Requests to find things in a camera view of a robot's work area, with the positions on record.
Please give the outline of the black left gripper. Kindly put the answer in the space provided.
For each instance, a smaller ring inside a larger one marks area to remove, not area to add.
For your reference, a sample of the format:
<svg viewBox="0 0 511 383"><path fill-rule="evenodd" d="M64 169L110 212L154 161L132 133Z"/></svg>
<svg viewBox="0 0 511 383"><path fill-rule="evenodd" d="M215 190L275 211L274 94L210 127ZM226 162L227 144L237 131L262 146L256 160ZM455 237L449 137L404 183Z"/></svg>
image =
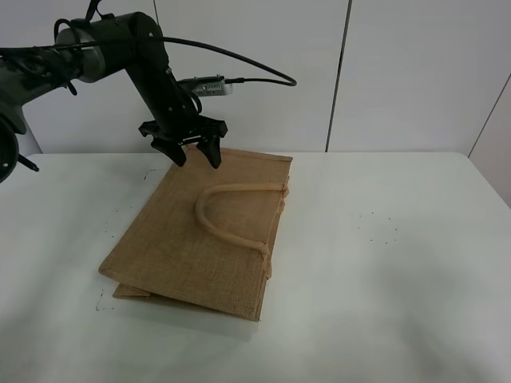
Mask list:
<svg viewBox="0 0 511 383"><path fill-rule="evenodd" d="M153 136L151 146L165 154L177 166L187 160L182 144L198 142L213 168L221 164L220 139L228 128L223 120L201 114L199 98L176 81L172 71L143 68L138 74L138 92L153 116L142 123L142 136Z"/></svg>

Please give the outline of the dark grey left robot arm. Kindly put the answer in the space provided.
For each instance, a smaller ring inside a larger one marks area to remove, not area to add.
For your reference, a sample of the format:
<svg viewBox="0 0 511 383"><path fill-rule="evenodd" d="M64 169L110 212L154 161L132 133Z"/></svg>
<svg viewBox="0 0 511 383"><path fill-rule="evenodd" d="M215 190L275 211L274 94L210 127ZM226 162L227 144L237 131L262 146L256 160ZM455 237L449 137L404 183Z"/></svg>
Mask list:
<svg viewBox="0 0 511 383"><path fill-rule="evenodd" d="M213 168L221 164L224 121L203 116L191 86L173 76L157 23L147 14L105 15L99 21L59 19L50 47L1 51L1 178L17 164L37 171L21 155L18 137L26 134L23 105L55 90L73 95L75 79L94 83L126 71L153 115L139 130L153 138L152 147L178 166L186 161L183 147L195 144Z"/></svg>

